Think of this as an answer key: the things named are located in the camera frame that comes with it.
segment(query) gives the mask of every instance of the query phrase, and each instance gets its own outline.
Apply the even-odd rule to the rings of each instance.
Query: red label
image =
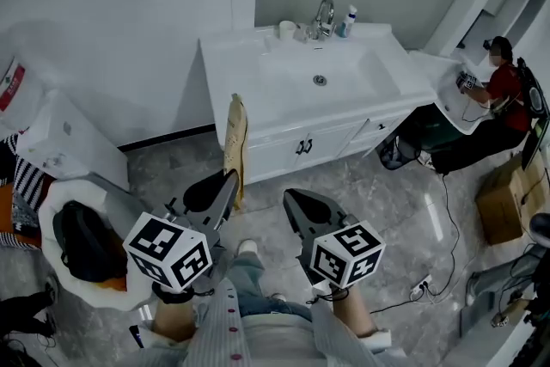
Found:
[[[21,82],[23,81],[24,76],[25,68],[18,64],[17,69],[15,69],[14,76],[11,79],[11,83],[4,91],[4,93],[0,95],[0,111],[5,112],[5,110],[8,108],[15,94],[17,93],[19,86],[21,86]]]

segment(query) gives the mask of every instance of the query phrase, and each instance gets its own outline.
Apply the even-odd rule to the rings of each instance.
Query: cup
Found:
[[[293,21],[283,20],[278,24],[278,37],[281,41],[289,41],[294,38],[296,24]]]

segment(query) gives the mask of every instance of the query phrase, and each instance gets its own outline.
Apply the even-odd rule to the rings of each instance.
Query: black bag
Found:
[[[125,253],[119,252],[99,215],[76,201],[68,202],[53,218],[53,231],[70,274],[101,283],[126,275]]]

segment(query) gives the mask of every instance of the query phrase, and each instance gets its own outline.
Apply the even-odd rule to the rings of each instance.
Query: baseboard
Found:
[[[136,143],[121,145],[120,151],[126,152],[130,150],[142,149],[143,147],[149,147],[155,144],[167,143],[168,141],[174,141],[175,139],[182,139],[192,137],[194,135],[200,135],[201,133],[214,132],[216,125],[202,125],[200,127],[194,127],[192,129],[182,130],[179,132],[169,133],[168,135],[161,135],[160,137],[144,139],[143,141],[137,141]]]

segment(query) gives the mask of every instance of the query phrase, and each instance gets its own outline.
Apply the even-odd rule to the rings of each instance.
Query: drain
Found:
[[[326,86],[328,80],[323,75],[316,75],[313,77],[313,83],[317,86]]]

